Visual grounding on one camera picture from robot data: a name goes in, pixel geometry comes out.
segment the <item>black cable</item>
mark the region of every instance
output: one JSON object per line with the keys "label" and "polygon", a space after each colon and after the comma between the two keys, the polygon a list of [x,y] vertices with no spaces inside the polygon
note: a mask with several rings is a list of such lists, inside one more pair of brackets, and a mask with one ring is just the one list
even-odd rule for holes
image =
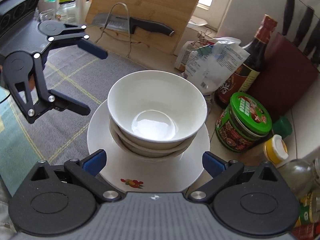
{"label": "black cable", "polygon": [[11,96],[11,93],[9,93],[9,95],[7,95],[7,97],[6,97],[5,99],[3,99],[3,100],[0,102],[0,104],[2,104],[4,101],[6,101],[6,100],[9,98],[9,96]]}

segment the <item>white bowl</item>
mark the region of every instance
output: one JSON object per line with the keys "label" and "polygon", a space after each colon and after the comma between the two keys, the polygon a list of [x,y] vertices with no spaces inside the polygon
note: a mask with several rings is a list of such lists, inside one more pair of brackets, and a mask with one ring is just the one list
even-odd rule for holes
{"label": "white bowl", "polygon": [[144,157],[144,156],[141,156],[139,154],[136,154],[132,151],[130,151],[127,147],[124,146],[124,144],[122,143],[120,137],[118,136],[118,134],[116,133],[116,131],[112,128],[111,124],[109,123],[109,130],[110,130],[110,134],[112,136],[112,138],[114,139],[114,141],[116,142],[116,144],[122,149],[124,150],[126,153],[132,155],[132,156],[135,156],[136,158],[142,160],[142,161],[145,161],[145,162],[162,162],[162,161],[166,161],[168,159],[171,159],[171,158],[174,158],[174,157],[177,157],[178,155],[180,155],[181,153],[179,152],[175,152],[175,153],[172,153],[172,154],[169,154],[167,156],[164,156],[164,157],[158,157],[158,158],[151,158],[151,157]]}
{"label": "white bowl", "polygon": [[123,142],[123,144],[129,148],[130,150],[134,149],[136,151],[134,151],[135,153],[139,154],[139,151],[140,153],[151,153],[153,154],[153,156],[157,156],[157,157],[160,157],[160,155],[162,156],[166,156],[170,153],[173,153],[173,152],[176,152],[176,151],[180,151],[180,150],[186,150],[190,144],[192,143],[193,139],[196,137],[196,134],[191,136],[190,138],[187,138],[185,139],[182,143],[180,143],[178,146],[174,147],[174,148],[171,148],[171,149],[168,149],[168,150],[155,150],[155,149],[148,149],[148,148],[145,148],[145,147],[142,147],[132,141],[130,141],[123,133],[122,131],[120,130],[120,128],[117,126],[117,124],[115,123],[115,121],[112,119],[111,116],[109,116],[109,125],[115,130],[115,132],[118,134],[118,136],[120,137],[121,141]]}
{"label": "white bowl", "polygon": [[108,109],[129,140],[158,150],[173,148],[195,135],[207,116],[204,97],[193,84],[155,70],[119,79],[109,92]]}

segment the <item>blue gripper pad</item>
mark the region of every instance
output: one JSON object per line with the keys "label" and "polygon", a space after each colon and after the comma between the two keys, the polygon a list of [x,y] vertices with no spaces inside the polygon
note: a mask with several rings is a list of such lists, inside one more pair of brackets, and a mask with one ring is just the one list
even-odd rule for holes
{"label": "blue gripper pad", "polygon": [[83,161],[82,169],[89,172],[92,176],[97,176],[98,173],[107,164],[107,154],[104,150],[98,150]]}
{"label": "blue gripper pad", "polygon": [[205,152],[202,155],[202,165],[204,169],[210,174],[210,176],[214,178],[215,176],[226,170],[228,163],[215,156],[211,152]]}

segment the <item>wooden cutting board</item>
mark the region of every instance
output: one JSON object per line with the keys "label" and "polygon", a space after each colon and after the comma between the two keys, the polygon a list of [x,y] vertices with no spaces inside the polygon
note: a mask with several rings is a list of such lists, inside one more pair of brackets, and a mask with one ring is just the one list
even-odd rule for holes
{"label": "wooden cutting board", "polygon": [[[132,17],[161,22],[174,29],[175,34],[172,37],[150,33],[140,28],[137,28],[132,35],[134,40],[167,54],[173,54],[198,0],[92,0],[86,22],[90,24],[98,13],[108,13],[117,2],[125,3]],[[122,5],[117,5],[112,13],[126,15]]]}

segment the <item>green plastic jar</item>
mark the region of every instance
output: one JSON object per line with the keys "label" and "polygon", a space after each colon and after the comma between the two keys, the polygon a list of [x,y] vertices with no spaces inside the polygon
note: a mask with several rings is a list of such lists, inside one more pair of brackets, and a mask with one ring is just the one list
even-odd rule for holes
{"label": "green plastic jar", "polygon": [[232,95],[230,103],[216,122],[221,143],[234,152],[243,152],[268,135],[272,121],[256,99],[243,92]]}

